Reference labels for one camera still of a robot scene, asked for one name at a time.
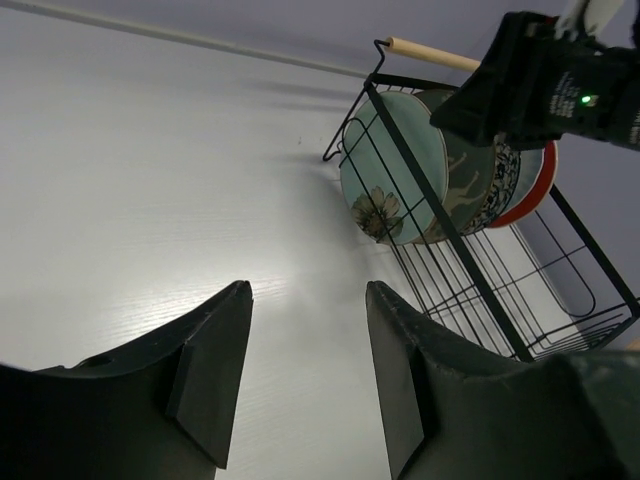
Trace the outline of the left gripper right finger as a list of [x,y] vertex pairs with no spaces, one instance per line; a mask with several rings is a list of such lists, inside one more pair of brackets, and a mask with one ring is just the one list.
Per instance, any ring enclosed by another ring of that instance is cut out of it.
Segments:
[[531,363],[495,354],[368,284],[366,311],[395,479],[635,479],[639,356]]

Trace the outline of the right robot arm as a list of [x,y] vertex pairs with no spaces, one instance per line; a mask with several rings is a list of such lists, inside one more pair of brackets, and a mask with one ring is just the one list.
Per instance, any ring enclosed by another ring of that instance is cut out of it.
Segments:
[[597,38],[614,1],[578,1],[560,17],[504,15],[479,67],[431,116],[474,146],[517,150],[571,134],[639,147],[639,48]]

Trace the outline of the green floral plate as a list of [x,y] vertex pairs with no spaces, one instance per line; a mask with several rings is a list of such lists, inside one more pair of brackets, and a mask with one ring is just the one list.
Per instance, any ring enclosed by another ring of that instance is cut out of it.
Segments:
[[[381,100],[437,198],[447,193],[449,170],[443,134],[415,95],[386,91]],[[421,239],[435,220],[413,174],[371,101],[345,127],[340,182],[356,225],[373,240],[404,245]]]

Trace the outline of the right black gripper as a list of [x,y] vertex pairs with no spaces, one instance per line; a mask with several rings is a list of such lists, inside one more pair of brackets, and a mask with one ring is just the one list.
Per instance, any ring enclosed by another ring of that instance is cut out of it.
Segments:
[[533,148],[565,134],[639,147],[639,48],[556,38],[534,12],[504,15],[488,53],[431,116],[474,146]]

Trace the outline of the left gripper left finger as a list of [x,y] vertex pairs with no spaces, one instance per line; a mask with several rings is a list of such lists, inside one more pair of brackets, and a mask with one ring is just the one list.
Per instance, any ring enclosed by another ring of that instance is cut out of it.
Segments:
[[78,365],[1,369],[5,479],[212,479],[226,467],[253,310],[236,281]]

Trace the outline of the grey reindeer plate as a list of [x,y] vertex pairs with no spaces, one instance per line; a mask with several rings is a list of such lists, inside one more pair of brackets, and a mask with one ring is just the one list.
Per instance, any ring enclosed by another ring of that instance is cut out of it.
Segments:
[[[416,92],[414,95],[434,113],[452,94],[452,90],[430,89]],[[489,193],[495,172],[495,149],[475,147],[447,131],[441,130],[441,133],[445,141],[449,169],[449,184],[443,208],[458,233],[462,234],[483,206]],[[440,221],[434,218],[416,242],[422,244],[426,241],[427,244],[433,244],[446,239]]]

